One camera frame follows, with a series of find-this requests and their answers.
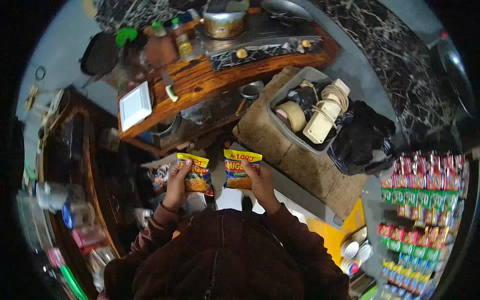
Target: jacket sleeve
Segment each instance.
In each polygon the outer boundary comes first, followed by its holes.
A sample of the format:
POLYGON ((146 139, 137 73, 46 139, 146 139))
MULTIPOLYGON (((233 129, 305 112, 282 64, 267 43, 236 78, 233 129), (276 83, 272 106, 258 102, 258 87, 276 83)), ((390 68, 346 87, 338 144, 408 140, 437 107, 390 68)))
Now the jacket sleeve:
POLYGON ((105 266, 105 288, 97 299, 133 299, 132 283, 138 266, 150 253, 172 239, 178 219, 177 214, 171 213, 159 205, 153 217, 148 220, 147 227, 132 242, 131 252, 121 259, 112 260, 105 266))
POLYGON ((147 227, 142 230, 131 245, 132 252, 148 255, 168 243, 177 228, 179 216, 159 205, 147 227))
POLYGON ((302 272, 305 299, 348 299, 349 277, 327 253, 324 239, 309 231, 283 204, 268 219, 272 232, 302 272))

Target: yellow snack package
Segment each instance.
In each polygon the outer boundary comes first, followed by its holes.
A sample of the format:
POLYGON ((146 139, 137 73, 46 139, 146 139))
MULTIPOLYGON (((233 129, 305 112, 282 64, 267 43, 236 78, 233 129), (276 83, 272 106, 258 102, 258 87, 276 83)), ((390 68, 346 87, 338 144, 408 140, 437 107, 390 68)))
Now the yellow snack package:
POLYGON ((192 160, 192 170, 185 176, 185 191, 213 196, 212 176, 207 168, 208 159, 188 153, 177 153, 177 162, 180 167, 187 159, 192 160))
POLYGON ((225 172, 227 173, 227 181, 225 181, 223 186, 230 189, 251 191, 252 180, 243 169, 241 160, 246 158, 258 173, 260 169, 260 161, 262 161, 262 155, 231 149, 224 149, 223 155, 225 157, 225 172))

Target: white square plate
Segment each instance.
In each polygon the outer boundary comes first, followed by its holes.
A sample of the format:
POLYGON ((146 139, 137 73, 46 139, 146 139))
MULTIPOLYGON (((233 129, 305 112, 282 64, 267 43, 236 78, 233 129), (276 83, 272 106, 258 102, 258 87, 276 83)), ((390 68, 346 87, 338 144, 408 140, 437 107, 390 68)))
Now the white square plate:
POLYGON ((152 113, 152 103, 145 81, 120 99, 120 121, 125 131, 152 113))

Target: packing tape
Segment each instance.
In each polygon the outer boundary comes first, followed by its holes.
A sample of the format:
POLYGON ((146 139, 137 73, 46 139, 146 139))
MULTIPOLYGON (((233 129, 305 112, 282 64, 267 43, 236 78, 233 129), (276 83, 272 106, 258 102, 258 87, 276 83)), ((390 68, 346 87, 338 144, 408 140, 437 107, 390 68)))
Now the packing tape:
POLYGON ((303 110, 297 103, 293 101, 287 101, 284 104, 277 106, 275 108, 275 113, 277 114, 277 116, 284 116, 285 114, 287 115, 293 133, 301 131, 307 125, 303 110))

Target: jacket zipper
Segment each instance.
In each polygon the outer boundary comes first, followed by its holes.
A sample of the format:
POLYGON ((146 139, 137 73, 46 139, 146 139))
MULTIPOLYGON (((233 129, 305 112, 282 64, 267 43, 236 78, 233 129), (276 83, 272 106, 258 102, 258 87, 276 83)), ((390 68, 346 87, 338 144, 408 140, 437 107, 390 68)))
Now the jacket zipper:
MULTIPOLYGON (((220 218, 220 232, 222 234, 222 247, 225 247, 225 233, 224 233, 224 230, 223 230, 223 216, 221 216, 220 218)), ((215 283, 216 283, 216 268, 217 268, 217 257, 218 257, 218 253, 220 252, 219 249, 217 249, 215 251, 215 255, 213 257, 213 261, 212 261, 212 274, 211 274, 211 277, 210 277, 210 285, 208 286, 207 290, 205 291, 205 294, 204 294, 204 300, 210 300, 210 297, 212 296, 212 290, 214 289, 215 287, 215 283)))
POLYGON ((216 258, 218 257, 218 252, 220 250, 217 249, 217 251, 215 251, 215 255, 213 257, 213 262, 212 262, 212 275, 211 275, 211 279, 210 279, 210 285, 208 286, 207 290, 205 291, 205 295, 204 295, 204 300, 210 300, 210 297, 212 296, 212 290, 213 288, 215 287, 215 283, 216 283, 216 267, 217 267, 217 263, 216 263, 216 258))

